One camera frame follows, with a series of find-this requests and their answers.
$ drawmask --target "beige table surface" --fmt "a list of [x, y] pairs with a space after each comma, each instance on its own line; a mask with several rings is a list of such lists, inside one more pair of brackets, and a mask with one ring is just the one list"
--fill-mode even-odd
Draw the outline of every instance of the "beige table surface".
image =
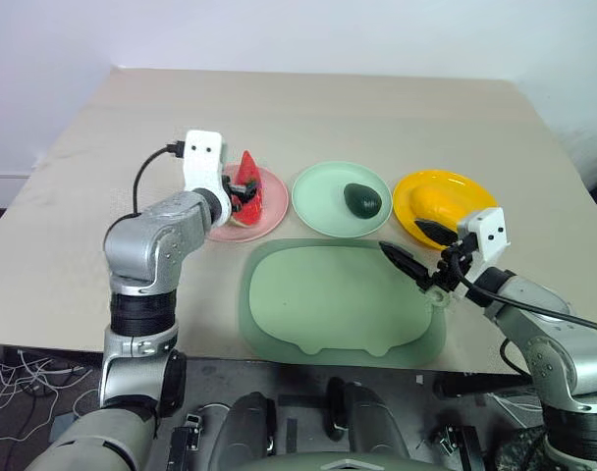
[[[219, 131], [229, 160], [249, 149], [288, 185], [325, 160], [366, 165], [392, 188], [422, 169], [467, 175], [506, 210], [501, 266], [553, 288], [597, 321], [597, 207], [567, 155], [507, 82], [469, 79], [116, 70], [79, 112], [0, 221], [0, 343], [101, 350], [109, 285], [101, 243], [131, 211], [131, 185], [151, 152], [188, 129]], [[183, 186], [168, 156], [140, 185], [144, 207]], [[267, 237], [207, 241], [185, 262], [179, 349], [253, 358], [237, 292], [264, 240], [321, 237], [290, 208]], [[370, 239], [423, 250], [394, 215]], [[501, 333], [468, 301], [447, 313], [448, 339], [431, 369], [507, 372]]]

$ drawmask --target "watermelon slice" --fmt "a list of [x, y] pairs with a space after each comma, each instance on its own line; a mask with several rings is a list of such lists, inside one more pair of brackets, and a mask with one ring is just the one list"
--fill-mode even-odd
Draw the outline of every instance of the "watermelon slice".
[[245, 150], [240, 163], [240, 169], [236, 174], [233, 183], [248, 185], [255, 182], [257, 185], [257, 193], [247, 203], [240, 203], [236, 196], [232, 196], [232, 203], [237, 206], [242, 205], [242, 209], [234, 212], [231, 215], [231, 220], [238, 226], [247, 227], [259, 222], [261, 219], [261, 212], [263, 211], [263, 187], [261, 184], [261, 176], [255, 165], [255, 161], [250, 156], [250, 153]]

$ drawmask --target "wire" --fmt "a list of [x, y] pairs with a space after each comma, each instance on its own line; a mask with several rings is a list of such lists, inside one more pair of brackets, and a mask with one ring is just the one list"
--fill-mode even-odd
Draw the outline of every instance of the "wire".
[[543, 411], [543, 408], [540, 405], [536, 404], [527, 404], [525, 402], [512, 402], [511, 400], [505, 397], [499, 397], [498, 395], [494, 394], [493, 392], [489, 392], [496, 400], [503, 402], [505, 405], [511, 405], [512, 407], [523, 410], [525, 412], [537, 412], [540, 413]]
[[[48, 414], [48, 418], [45, 420], [45, 422], [42, 422], [41, 424], [34, 427], [30, 432], [25, 434], [23, 437], [21, 437], [21, 434], [24, 430], [20, 430], [20, 432], [18, 433], [18, 435], [16, 437], [0, 437], [0, 441], [11, 440], [13, 442], [24, 442], [30, 436], [32, 436], [32, 434], [34, 434], [34, 432], [36, 432], [40, 428], [45, 427], [47, 424], [49, 424], [52, 421], [52, 417], [54, 414], [54, 408], [55, 408], [55, 406], [58, 402], [59, 396], [60, 396], [59, 390], [72, 388], [73, 386], [75, 386], [78, 383], [80, 383], [81, 381], [83, 381], [92, 372], [92, 370], [89, 369], [84, 374], [79, 376], [75, 381], [73, 381], [72, 383], [69, 383], [72, 378], [77, 376], [77, 375], [75, 375], [76, 371], [82, 370], [82, 369], [84, 369], [84, 367], [72, 367], [72, 368], [67, 368], [67, 369], [63, 369], [63, 370], [48, 371], [48, 370], [44, 370], [44, 368], [46, 365], [48, 365], [49, 363], [52, 362], [51, 359], [41, 358], [41, 359], [32, 361], [30, 363], [27, 363], [26, 359], [24, 357], [24, 353], [21, 350], [18, 350], [18, 354], [20, 356], [20, 359], [22, 360], [22, 364], [20, 366], [7, 366], [3, 363], [0, 363], [0, 382], [1, 382], [0, 386], [3, 386], [2, 390], [0, 391], [0, 410], [7, 407], [8, 404], [13, 400], [15, 395], [17, 393], [19, 393], [20, 391], [23, 391], [24, 393], [28, 393], [28, 395], [31, 395], [31, 397], [34, 401], [36, 401], [38, 398], [48, 397], [51, 395], [54, 395], [54, 399], [52, 400], [52, 403], [50, 404], [50, 411]], [[31, 368], [31, 366], [33, 366], [33, 365], [36, 365], [35, 370], [32, 370], [32, 368]], [[25, 370], [29, 374], [29, 376], [16, 378], [16, 375], [18, 375], [18, 372], [22, 371], [22, 370]], [[48, 375], [64, 375], [64, 374], [67, 374], [68, 376], [67, 376], [66, 380], [63, 382], [63, 384], [53, 385], [52, 383], [50, 383], [48, 381]], [[41, 383], [43, 385], [43, 390], [45, 391], [45, 393], [43, 395], [30, 394], [29, 390], [27, 390], [26, 387], [24, 386], [24, 384], [28, 384], [28, 387], [30, 387], [34, 383]], [[9, 388], [13, 388], [13, 391], [7, 392], [7, 390]], [[2, 398], [4, 398], [4, 397], [6, 397], [6, 401], [4, 403], [1, 403]]]
[[28, 432], [22, 438], [17, 438], [17, 437], [0, 437], [0, 441], [2, 441], [2, 440], [12, 440], [13, 442], [25, 442], [27, 439], [29, 439], [32, 436], [32, 434], [34, 432], [36, 432], [40, 428], [45, 427], [47, 424], [49, 424], [50, 421], [52, 420], [52, 415], [54, 414], [54, 407], [55, 407], [56, 403], [59, 400], [59, 392], [57, 390], [54, 390], [54, 393], [55, 393], [55, 397], [54, 397], [54, 400], [52, 401], [52, 404], [50, 405], [50, 413], [49, 413], [48, 418], [47, 418], [47, 420], [45, 422], [43, 422], [43, 423], [37, 425], [36, 427], [34, 427], [30, 432]]
[[506, 354], [506, 347], [508, 346], [508, 344], [511, 342], [510, 339], [505, 339], [504, 341], [502, 341], [502, 344], [499, 347], [499, 356], [502, 357], [502, 360], [504, 361], [504, 363], [506, 363], [508, 366], [510, 366], [513, 370], [515, 370], [517, 373], [519, 373], [520, 375], [524, 376], [525, 378], [532, 378], [530, 376], [530, 374], [525, 371], [525, 370], [521, 370], [518, 366], [516, 366], [509, 358], [508, 355]]
[[150, 157], [148, 157], [147, 159], [145, 159], [145, 161], [141, 164], [141, 167], [139, 167], [139, 170], [137, 171], [137, 175], [135, 176], [135, 182], [133, 183], [133, 214], [137, 215], [139, 214], [138, 207], [137, 207], [137, 187], [139, 186], [139, 181], [141, 180], [141, 176], [143, 175], [143, 171], [145, 170], [145, 168], [150, 165], [150, 163], [156, 159], [157, 157], [159, 157], [162, 154], [167, 153], [168, 150], [168, 146], [163, 147], [162, 149], [157, 150], [155, 153], [153, 153]]
[[76, 410], [76, 406], [77, 406], [77, 405], [79, 405], [79, 402], [81, 401], [81, 399], [82, 399], [83, 397], [85, 397], [86, 395], [88, 395], [88, 394], [90, 394], [90, 393], [94, 393], [94, 392], [96, 392], [96, 393], [97, 393], [97, 392], [98, 392], [98, 388], [93, 388], [93, 389], [91, 389], [91, 390], [87, 390], [87, 391], [83, 392], [81, 395], [79, 395], [79, 396], [76, 398], [76, 400], [75, 400], [75, 401], [74, 401], [74, 403], [72, 404], [72, 412], [74, 412], [74, 415], [75, 415], [76, 417], [79, 417], [79, 418], [80, 418], [80, 417], [82, 417], [82, 416], [81, 416], [81, 415], [78, 413], [78, 411]]
[[204, 409], [208, 409], [209, 407], [222, 407], [223, 409], [225, 409], [227, 412], [231, 410], [231, 407], [229, 407], [227, 404], [225, 404], [224, 402], [209, 402], [208, 404], [202, 405], [200, 407], [198, 407], [197, 411], [201, 412]]
[[[30, 406], [30, 412], [27, 414], [26, 420], [24, 421], [24, 424], [22, 425], [22, 427], [20, 428], [20, 430], [17, 432], [17, 436], [20, 437], [22, 435], [22, 433], [24, 432], [24, 430], [27, 427], [27, 424], [30, 423], [30, 420], [32, 419], [32, 416], [34, 415], [34, 410], [36, 409], [36, 395], [34, 395], [32, 397], [32, 405]], [[13, 442], [11, 444], [10, 449], [8, 450], [8, 454], [6, 455], [6, 462], [4, 463], [4, 471], [8, 471], [9, 469], [9, 465], [11, 464], [11, 457], [13, 456], [13, 451], [15, 450], [15, 447], [17, 446], [18, 442]]]
[[573, 324], [577, 324], [582, 327], [588, 327], [589, 329], [593, 329], [597, 331], [597, 322], [587, 321], [586, 319], [582, 319], [579, 317], [571, 316], [570, 314], [564, 314], [562, 312], [552, 311], [550, 309], [545, 309], [539, 306], [533, 306], [531, 304], [527, 304], [525, 302], [520, 302], [515, 299], [510, 299], [509, 297], [503, 297], [499, 294], [496, 294], [492, 291], [489, 291], [484, 288], [477, 287], [472, 282], [470, 282], [462, 273], [459, 263], [459, 256], [455, 253], [452, 255], [450, 260], [450, 266], [460, 282], [465, 285], [467, 288], [477, 291], [478, 293], [490, 297], [491, 299], [502, 302], [504, 304], [508, 304], [510, 306], [516, 307], [518, 309], [523, 309], [525, 311], [534, 312], [536, 314], [542, 314], [547, 317], [552, 317], [554, 319], [559, 319], [561, 321], [571, 322]]
[[499, 400], [498, 397], [491, 393], [489, 393], [488, 395], [495, 399], [495, 402], [497, 402], [499, 406], [502, 409], [504, 409], [513, 418], [513, 420], [515, 420], [515, 422], [517, 422], [521, 426], [521, 428], [527, 429], [527, 426], [523, 422], [521, 422], [521, 420], [518, 417], [516, 417], [516, 415], [501, 400]]

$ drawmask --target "yellow plate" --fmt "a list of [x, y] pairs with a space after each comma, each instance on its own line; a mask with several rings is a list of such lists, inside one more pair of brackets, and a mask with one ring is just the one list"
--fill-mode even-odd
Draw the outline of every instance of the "yellow plate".
[[458, 221], [468, 213], [497, 206], [497, 201], [481, 185], [445, 170], [424, 170], [403, 178], [393, 192], [395, 215], [406, 231], [432, 248], [440, 245], [427, 237], [414, 223], [416, 219], [436, 221], [458, 230]]

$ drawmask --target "floor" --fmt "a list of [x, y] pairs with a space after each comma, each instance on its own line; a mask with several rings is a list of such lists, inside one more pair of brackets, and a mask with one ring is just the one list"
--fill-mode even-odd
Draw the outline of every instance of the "floor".
[[[597, 188], [591, 194], [597, 203]], [[322, 429], [322, 394], [331, 376], [340, 376], [347, 381], [360, 381], [374, 389], [397, 418], [411, 456], [423, 461], [440, 462], [452, 469], [461, 469], [460, 460], [456, 454], [447, 456], [431, 443], [430, 435], [436, 427], [447, 424], [473, 425], [477, 429], [482, 449], [486, 452], [492, 451], [499, 440], [520, 427], [488, 395], [438, 398], [432, 390], [438, 375], [434, 372], [291, 366], [213, 359], [191, 359], [188, 372], [186, 404], [174, 417], [163, 421], [150, 453], [147, 470], [165, 469], [172, 429], [182, 424], [187, 412], [195, 411], [208, 402], [222, 401], [231, 404], [240, 395], [252, 391], [261, 391], [277, 400], [279, 452], [285, 452], [288, 419], [297, 421], [297, 452], [346, 449], [348, 444], [344, 440], [333, 443]], [[92, 371], [78, 385], [60, 390], [53, 416], [71, 412], [72, 404], [82, 393], [97, 387], [98, 376], [98, 371]], [[0, 437], [16, 436], [20, 429], [24, 429], [24, 437], [31, 429], [47, 420], [52, 400], [52, 397], [38, 399], [29, 424], [23, 427], [32, 399], [22, 392], [13, 395], [8, 406], [0, 409]], [[96, 398], [90, 393], [79, 401], [78, 410], [85, 413], [96, 406]], [[221, 408], [205, 410], [200, 451], [190, 454], [194, 465], [192, 469], [206, 468], [213, 437], [222, 424], [224, 413]], [[528, 427], [541, 423], [540, 414], [518, 409], [513, 409], [513, 413]], [[8, 440], [0, 441], [0, 471], [25, 469], [48, 447], [50, 431], [51, 423], [48, 423], [24, 442], [14, 444]]]

